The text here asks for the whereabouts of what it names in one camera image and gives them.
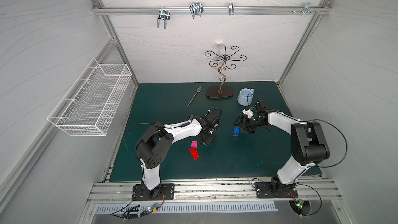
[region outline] ventilation slot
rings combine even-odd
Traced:
[[[139,204],[139,212],[152,206],[153,203]],[[119,211],[127,206],[125,204],[98,204],[96,214],[110,214]],[[128,211],[138,206],[132,204],[122,210]],[[258,201],[258,202],[166,202],[157,212],[161,213],[200,213],[200,212],[267,212],[278,211],[275,208],[274,201]]]

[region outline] wooden oval base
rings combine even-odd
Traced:
[[[220,86],[209,87],[206,90],[206,95],[210,99],[224,99],[234,95],[234,89],[228,85],[222,85],[221,93],[218,92]]]

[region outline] red wire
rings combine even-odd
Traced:
[[[161,191],[162,192],[162,195],[163,195],[163,201],[162,201],[162,204],[159,206],[159,208],[163,205],[163,203],[164,203],[164,193],[163,193],[163,191]]]

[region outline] metal hook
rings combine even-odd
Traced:
[[[203,12],[202,3],[201,2],[193,3],[192,5],[189,6],[189,10],[191,11],[193,19],[195,19],[195,13],[197,13],[199,17],[201,17]]]
[[[169,19],[170,19],[170,13],[168,11],[166,11],[166,10],[159,11],[158,28],[160,25],[160,21],[163,20],[164,21],[164,29],[166,30],[167,21]]]
[[[235,13],[235,5],[234,3],[229,4],[229,15],[233,15]]]

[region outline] red lego brick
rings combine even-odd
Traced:
[[[199,157],[199,154],[196,151],[195,147],[192,147],[189,151],[191,152],[192,157],[193,157],[194,160],[196,160]]]

